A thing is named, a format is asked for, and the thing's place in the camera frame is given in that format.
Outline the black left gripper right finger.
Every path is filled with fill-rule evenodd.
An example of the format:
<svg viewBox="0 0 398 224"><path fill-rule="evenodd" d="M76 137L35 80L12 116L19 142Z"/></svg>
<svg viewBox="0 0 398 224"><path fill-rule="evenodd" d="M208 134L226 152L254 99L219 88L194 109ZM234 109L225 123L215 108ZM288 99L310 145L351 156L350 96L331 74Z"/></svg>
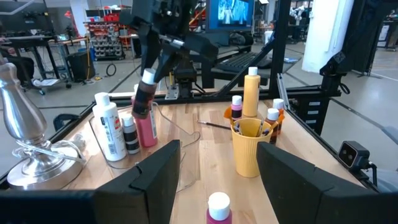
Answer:
<svg viewBox="0 0 398 224"><path fill-rule="evenodd" d="M377 193L267 142L256 152L279 223L397 223L397 193Z"/></svg>

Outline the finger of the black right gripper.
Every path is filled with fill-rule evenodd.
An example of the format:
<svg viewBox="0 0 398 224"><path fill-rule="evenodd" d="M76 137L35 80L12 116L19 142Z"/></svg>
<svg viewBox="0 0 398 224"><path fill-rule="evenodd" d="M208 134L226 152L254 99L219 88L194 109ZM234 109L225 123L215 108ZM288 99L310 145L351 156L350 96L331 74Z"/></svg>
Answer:
<svg viewBox="0 0 398 224"><path fill-rule="evenodd" d="M185 47L177 47L176 45L172 44L163 44L154 81L156 83L160 82L164 76L169 74L170 69L176 66L186 55L187 49Z"/></svg>
<svg viewBox="0 0 398 224"><path fill-rule="evenodd" d="M161 46L159 35L147 24L141 24L138 28L138 36L141 43L141 75L146 68L151 68L160 54Z"/></svg>

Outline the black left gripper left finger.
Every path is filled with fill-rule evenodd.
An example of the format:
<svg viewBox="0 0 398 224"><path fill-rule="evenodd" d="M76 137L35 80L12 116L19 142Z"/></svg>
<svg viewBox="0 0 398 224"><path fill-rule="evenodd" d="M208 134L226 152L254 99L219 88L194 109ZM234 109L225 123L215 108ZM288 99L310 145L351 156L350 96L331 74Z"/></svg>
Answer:
<svg viewBox="0 0 398 224"><path fill-rule="evenodd" d="M172 140L93 190L3 190L1 223L168 223L180 176Z"/></svg>

